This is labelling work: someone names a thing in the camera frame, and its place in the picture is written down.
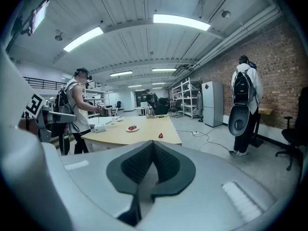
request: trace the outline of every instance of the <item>railing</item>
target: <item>railing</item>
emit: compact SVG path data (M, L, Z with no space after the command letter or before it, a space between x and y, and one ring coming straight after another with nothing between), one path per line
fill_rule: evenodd
M51 81L46 79L37 79L37 78L30 78L30 77L24 77L26 82L32 87L32 88L38 88L38 89L50 89L50 90L59 90L62 87L66 85L66 83L57 82L57 81ZM96 87L100 87L101 84L95 81L87 82L88 88L87 89L93 89Z
M29 77L24 77L24 78L32 88L59 90L66 85L66 83L51 81L46 79L37 79Z

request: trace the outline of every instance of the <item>metal shelving unit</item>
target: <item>metal shelving unit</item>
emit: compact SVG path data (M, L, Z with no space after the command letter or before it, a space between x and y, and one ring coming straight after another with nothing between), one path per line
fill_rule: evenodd
M104 101L104 104L107 105L107 101L108 101L108 105L110 105L109 103L109 92L107 91L101 91L101 90L91 90L91 89L86 89L86 86L82 86L82 92L85 94L85 97L87 95L87 93L92 93L92 94L99 94L101 97L100 98L85 98L85 100L94 100L95 101Z
M179 112L190 116L192 119L199 116L197 97L193 97L192 95L199 92L200 90L193 86L192 83L194 82L199 81L188 78L185 80L185 82L181 82L179 86L172 88L173 100L182 100L181 106L183 110Z

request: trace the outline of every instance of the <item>white tank top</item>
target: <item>white tank top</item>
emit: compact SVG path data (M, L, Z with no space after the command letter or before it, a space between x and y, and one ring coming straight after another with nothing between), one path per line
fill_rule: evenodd
M68 83L67 86L71 83L76 81L75 78L72 78ZM67 96L67 100L69 102L69 105L71 106L71 108L73 109L74 115L76 116L76 121L74 121L74 125L79 128L79 131L77 131L76 129L74 129L74 126L72 123L69 123L68 127L69 130L72 133L78 133L78 132L84 132L90 129L89 123L88 123L88 119L87 119L87 111L85 110L81 110L77 107L75 100L72 98L71 96L71 89L75 86L75 85L79 85L77 83L72 84L68 90L66 91L66 96Z

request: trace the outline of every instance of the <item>sneaker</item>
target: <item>sneaker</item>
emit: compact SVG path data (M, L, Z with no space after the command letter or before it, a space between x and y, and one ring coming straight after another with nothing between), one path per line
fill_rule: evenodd
M240 152L238 152L237 156L238 156L238 157L240 157L240 156L245 156L246 154L247 154L247 151L246 151L246 152L244 152L244 153L240 153Z

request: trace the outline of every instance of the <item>black chair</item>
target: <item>black chair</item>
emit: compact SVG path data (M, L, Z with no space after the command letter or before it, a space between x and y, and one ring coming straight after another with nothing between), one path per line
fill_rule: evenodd
M287 167L289 171L292 167L294 156L302 160L303 154L299 150L299 146L307 145L308 141L308 87L302 89L298 99L298 114L294 128L290 128L291 116L285 116L284 119L288 120L288 125L287 129L282 130L282 135L290 143L290 146L288 146L285 151L277 152L275 156L279 154L290 155L290 165Z
M158 99L158 104L155 108L155 115L166 115L170 108L170 99L169 98L160 98Z
M170 110L171 110L170 112L171 116L172 116L172 112L175 112L175 118L178 118L178 111L183 110L182 109L182 99L177 99L175 106L172 106Z
M121 101L117 101L115 107L118 108L118 110L120 110L120 108L121 108Z

